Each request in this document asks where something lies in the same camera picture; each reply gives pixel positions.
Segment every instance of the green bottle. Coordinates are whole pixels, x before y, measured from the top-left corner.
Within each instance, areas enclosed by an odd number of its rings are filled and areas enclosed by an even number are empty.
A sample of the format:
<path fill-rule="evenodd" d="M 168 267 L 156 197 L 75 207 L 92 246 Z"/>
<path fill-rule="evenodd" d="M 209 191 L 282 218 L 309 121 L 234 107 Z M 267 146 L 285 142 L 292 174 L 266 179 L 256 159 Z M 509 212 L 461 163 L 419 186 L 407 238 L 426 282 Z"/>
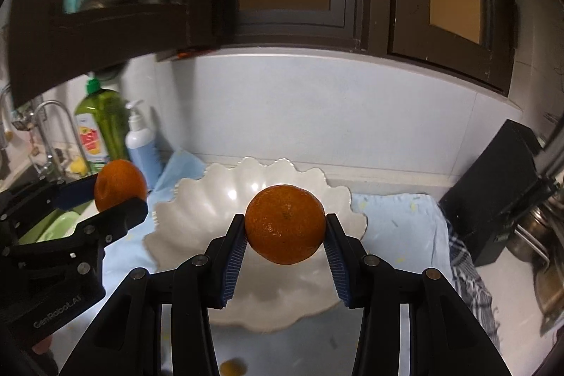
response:
<path fill-rule="evenodd" d="M 128 113 L 119 93 L 102 88 L 93 75 L 86 84 L 86 93 L 74 115 L 86 159 L 91 170 L 97 172 L 111 160 L 129 160 L 125 146 Z"/>

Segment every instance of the cabinet door frame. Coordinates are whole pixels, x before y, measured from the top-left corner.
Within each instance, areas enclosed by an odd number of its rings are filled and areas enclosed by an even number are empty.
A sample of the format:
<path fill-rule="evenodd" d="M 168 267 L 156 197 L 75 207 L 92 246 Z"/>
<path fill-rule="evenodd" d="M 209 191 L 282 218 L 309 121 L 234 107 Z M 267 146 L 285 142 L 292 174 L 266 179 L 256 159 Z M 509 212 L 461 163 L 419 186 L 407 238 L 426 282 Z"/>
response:
<path fill-rule="evenodd" d="M 8 68 L 14 104 L 136 56 L 212 45 L 212 0 L 176 1 L 182 3 L 65 13 L 64 0 L 13 0 Z"/>
<path fill-rule="evenodd" d="M 239 11 L 239 0 L 223 2 L 224 42 L 230 44 L 357 45 L 357 0 L 330 0 L 329 11 Z"/>
<path fill-rule="evenodd" d="M 514 0 L 481 0 L 480 44 L 430 24 L 430 0 L 392 0 L 388 52 L 447 69 L 509 92 L 514 53 Z"/>

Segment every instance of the ribbed blue pad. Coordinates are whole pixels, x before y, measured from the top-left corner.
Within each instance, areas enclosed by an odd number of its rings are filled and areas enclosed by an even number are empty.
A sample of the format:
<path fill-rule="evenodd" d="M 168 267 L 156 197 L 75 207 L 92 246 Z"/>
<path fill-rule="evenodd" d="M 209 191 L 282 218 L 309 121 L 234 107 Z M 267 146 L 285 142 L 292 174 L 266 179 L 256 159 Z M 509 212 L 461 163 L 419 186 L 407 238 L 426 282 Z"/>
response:
<path fill-rule="evenodd" d="M 243 263 L 243 257 L 245 256 L 246 244 L 246 234 L 243 233 L 243 237 L 239 238 L 229 255 L 229 261 L 223 273 L 222 300 L 224 307 L 227 305 L 227 302 L 233 298 L 239 271 L 241 271 L 241 263 Z"/>
<path fill-rule="evenodd" d="M 333 276 L 333 282 L 335 283 L 337 294 L 339 295 L 339 298 L 343 300 L 345 306 L 348 307 L 350 305 L 349 273 L 345 268 L 345 262 L 341 256 L 341 251 L 337 247 L 335 238 L 330 231 L 328 231 L 325 235 L 323 247 L 325 247 L 327 261 L 329 262 L 329 268 L 331 268 L 331 275 Z"/>

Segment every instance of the white bowl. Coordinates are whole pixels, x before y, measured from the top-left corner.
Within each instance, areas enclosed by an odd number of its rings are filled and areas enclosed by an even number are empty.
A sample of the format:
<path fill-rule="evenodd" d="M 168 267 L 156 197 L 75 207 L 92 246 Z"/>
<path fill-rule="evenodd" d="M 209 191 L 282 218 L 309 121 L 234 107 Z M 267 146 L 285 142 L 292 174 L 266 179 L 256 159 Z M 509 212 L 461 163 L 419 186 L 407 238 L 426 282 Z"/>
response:
<path fill-rule="evenodd" d="M 234 168 L 214 163 L 199 180 L 181 179 L 175 198 L 154 206 L 155 230 L 143 242 L 159 270 L 177 268 L 204 253 L 213 238 L 225 235 L 235 214 L 245 213 L 260 190 L 276 184 L 310 191 L 326 214 L 337 214 L 347 235 L 362 238 L 366 216 L 351 210 L 347 187 L 327 185 L 318 168 L 299 172 L 286 159 L 263 166 L 254 158 L 245 158 Z M 210 309 L 209 318 L 211 323 L 272 332 L 338 301 L 323 246 L 300 263 L 277 265 L 247 245 L 233 299 L 222 310 Z"/>

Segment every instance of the small yellow object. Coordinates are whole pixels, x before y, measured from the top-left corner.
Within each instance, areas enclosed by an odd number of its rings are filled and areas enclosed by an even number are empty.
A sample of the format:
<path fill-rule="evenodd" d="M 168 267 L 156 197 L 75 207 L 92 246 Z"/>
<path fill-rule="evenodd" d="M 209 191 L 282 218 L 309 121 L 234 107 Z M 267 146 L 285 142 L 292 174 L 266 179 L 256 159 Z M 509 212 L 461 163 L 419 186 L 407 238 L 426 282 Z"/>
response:
<path fill-rule="evenodd" d="M 226 360 L 219 366 L 221 376 L 243 376 L 246 373 L 246 364 L 242 358 Z"/>
<path fill-rule="evenodd" d="M 86 167 L 86 163 L 80 156 L 71 163 L 69 169 L 72 173 L 80 174 L 81 176 L 85 176 L 86 173 L 88 173 L 88 168 Z"/>

